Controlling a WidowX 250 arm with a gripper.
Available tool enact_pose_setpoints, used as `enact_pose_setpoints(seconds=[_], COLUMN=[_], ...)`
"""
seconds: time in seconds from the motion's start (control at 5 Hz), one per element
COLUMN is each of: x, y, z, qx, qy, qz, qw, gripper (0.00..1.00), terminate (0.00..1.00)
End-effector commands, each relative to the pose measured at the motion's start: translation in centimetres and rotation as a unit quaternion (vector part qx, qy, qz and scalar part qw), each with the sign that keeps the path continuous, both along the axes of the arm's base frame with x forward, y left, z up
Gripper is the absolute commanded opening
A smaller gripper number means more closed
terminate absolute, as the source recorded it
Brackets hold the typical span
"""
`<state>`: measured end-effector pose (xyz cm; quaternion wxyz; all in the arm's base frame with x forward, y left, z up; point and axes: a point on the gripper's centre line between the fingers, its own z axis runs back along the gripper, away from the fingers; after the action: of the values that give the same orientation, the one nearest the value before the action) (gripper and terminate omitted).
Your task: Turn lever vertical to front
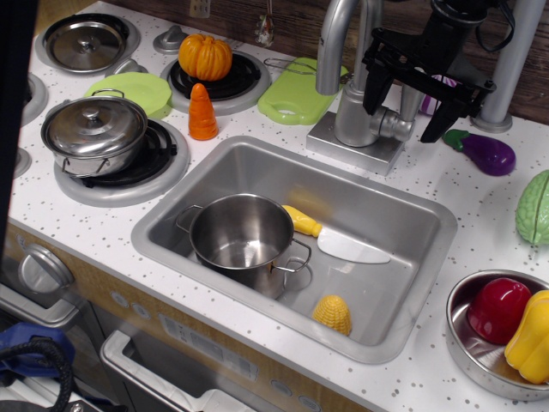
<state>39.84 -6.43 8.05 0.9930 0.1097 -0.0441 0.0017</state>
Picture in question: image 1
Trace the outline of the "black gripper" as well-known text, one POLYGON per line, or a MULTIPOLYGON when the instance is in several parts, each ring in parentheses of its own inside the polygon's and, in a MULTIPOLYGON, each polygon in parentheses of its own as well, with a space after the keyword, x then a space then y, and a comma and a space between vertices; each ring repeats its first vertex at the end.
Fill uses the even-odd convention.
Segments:
POLYGON ((420 138, 422 143, 436 142, 461 115, 477 113, 486 96, 496 91, 496 84, 463 54, 468 35, 463 27, 425 27, 420 34, 374 29, 363 58, 369 71, 363 101, 366 112, 376 113, 397 80, 439 102, 420 138))

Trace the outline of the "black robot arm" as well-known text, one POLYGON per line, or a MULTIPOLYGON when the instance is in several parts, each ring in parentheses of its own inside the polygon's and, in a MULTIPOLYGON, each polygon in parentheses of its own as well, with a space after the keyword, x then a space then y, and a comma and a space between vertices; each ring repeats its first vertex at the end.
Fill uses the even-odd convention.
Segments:
POLYGON ((462 48, 470 32, 487 17, 489 1, 432 1, 423 32, 406 34, 377 27, 363 63, 368 70, 363 106, 373 115, 393 81, 440 102, 421 137, 435 142, 459 118, 476 116, 495 83, 479 72, 462 48))

